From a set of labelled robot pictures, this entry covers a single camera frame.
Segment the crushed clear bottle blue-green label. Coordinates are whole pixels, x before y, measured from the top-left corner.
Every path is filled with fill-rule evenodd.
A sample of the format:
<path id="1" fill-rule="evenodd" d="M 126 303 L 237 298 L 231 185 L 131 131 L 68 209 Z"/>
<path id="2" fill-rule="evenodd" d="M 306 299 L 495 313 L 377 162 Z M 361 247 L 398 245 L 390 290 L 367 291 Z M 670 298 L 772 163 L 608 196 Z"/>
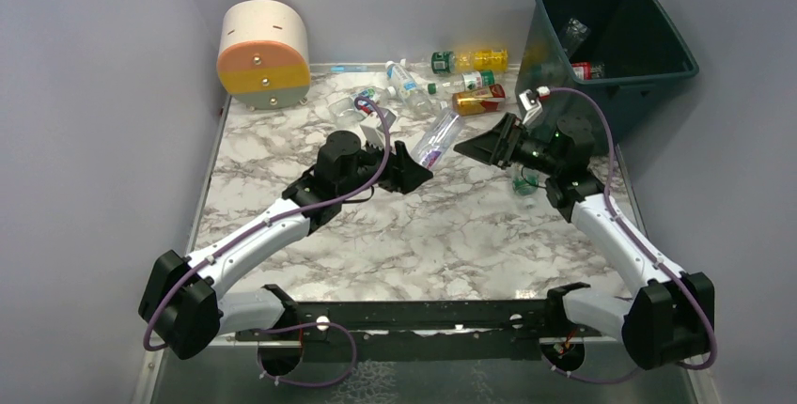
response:
<path id="1" fill-rule="evenodd" d="M 368 86 L 329 104 L 328 111 L 335 123 L 348 124 L 352 121 L 358 122 L 373 113 L 373 105 L 363 101 L 357 103 L 355 100 L 358 97 L 365 97 L 374 103 L 380 104 L 382 101 L 389 101 L 395 96 L 396 90 L 392 86 L 387 88 Z"/>

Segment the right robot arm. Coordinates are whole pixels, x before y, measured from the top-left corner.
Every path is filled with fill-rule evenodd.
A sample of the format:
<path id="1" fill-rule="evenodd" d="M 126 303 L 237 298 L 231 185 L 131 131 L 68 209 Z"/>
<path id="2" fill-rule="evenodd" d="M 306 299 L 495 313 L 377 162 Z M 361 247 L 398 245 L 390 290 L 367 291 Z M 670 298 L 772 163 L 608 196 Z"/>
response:
<path id="1" fill-rule="evenodd" d="M 716 352 L 714 286 L 668 259 L 623 215 L 590 170 L 595 140 L 583 118 L 565 117 L 552 138 L 539 141 L 505 114 L 489 131 L 458 143 L 455 152 L 505 169 L 518 164 L 546 175 L 549 203 L 587 236 L 617 271 L 630 300 L 584 283 L 549 290 L 546 321 L 564 333 L 586 326 L 620 342 L 641 369 L 680 364 Z"/>

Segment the large clear bottle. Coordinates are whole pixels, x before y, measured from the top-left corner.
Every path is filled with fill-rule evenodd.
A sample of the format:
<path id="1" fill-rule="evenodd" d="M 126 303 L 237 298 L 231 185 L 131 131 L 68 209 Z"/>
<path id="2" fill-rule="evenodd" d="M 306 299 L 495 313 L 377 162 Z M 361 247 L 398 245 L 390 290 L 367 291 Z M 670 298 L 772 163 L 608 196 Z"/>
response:
<path id="1" fill-rule="evenodd" d="M 570 18 L 557 34 L 561 47 L 567 51 L 577 50 L 589 37 L 591 29 L 576 18 Z"/>

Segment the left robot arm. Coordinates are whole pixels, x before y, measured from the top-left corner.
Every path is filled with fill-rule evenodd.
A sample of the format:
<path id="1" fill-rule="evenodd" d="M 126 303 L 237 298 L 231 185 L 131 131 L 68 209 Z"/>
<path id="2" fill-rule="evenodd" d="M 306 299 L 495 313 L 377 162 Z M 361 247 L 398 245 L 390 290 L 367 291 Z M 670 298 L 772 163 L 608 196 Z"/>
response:
<path id="1" fill-rule="evenodd" d="M 345 201 L 373 187 L 409 194 L 432 177 L 401 141 L 378 148 L 353 132 L 328 135 L 316 162 L 254 220 L 204 249 L 157 257 L 138 307 L 147 324 L 145 350 L 189 359 L 217 335 L 243 330 L 253 306 L 279 321 L 283 305 L 272 293 L 225 296 L 265 259 L 329 223 Z"/>

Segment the green tea bottle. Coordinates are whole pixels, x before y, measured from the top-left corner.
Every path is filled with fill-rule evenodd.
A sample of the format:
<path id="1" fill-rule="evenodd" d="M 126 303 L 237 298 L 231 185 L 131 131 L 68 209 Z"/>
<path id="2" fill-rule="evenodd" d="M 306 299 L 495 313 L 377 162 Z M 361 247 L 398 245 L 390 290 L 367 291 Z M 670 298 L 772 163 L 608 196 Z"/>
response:
<path id="1" fill-rule="evenodd" d="M 539 186 L 539 174 L 519 164 L 512 169 L 512 190 L 525 208 L 537 205 L 535 194 Z"/>

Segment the clear bottle purple-blue label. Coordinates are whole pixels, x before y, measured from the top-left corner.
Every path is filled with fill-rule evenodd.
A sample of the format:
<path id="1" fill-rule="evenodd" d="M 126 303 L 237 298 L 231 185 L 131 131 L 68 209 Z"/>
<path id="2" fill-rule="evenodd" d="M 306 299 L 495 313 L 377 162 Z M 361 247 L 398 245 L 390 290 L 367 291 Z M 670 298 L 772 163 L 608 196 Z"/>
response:
<path id="1" fill-rule="evenodd" d="M 463 126 L 461 116 L 454 110 L 443 110 L 412 149 L 414 161 L 428 170 L 433 169 L 455 143 Z"/>

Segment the clear bottle red label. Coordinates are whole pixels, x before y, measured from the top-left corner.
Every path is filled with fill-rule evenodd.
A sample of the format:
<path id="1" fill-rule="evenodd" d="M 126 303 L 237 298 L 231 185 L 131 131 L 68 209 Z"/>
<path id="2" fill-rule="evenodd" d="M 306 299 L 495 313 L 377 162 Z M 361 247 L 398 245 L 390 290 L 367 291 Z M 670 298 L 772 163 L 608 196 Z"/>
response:
<path id="1" fill-rule="evenodd" d="M 594 80 L 605 77 L 605 66 L 602 62 L 574 62 L 570 66 L 575 77 L 579 80 Z"/>

